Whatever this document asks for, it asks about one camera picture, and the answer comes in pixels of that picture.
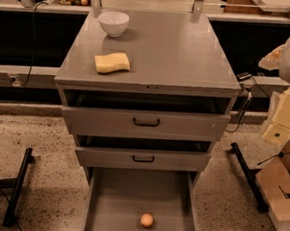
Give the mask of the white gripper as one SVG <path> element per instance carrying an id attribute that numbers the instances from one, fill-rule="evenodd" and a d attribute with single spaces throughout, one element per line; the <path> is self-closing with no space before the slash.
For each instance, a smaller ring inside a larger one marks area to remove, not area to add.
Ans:
<path id="1" fill-rule="evenodd" d="M 284 48 L 285 45 L 282 44 L 270 51 L 262 57 L 258 66 L 265 70 L 279 70 Z M 263 141 L 271 145 L 284 146 L 288 140 L 290 140 L 290 88 L 279 95 L 275 112 L 263 132 Z"/>

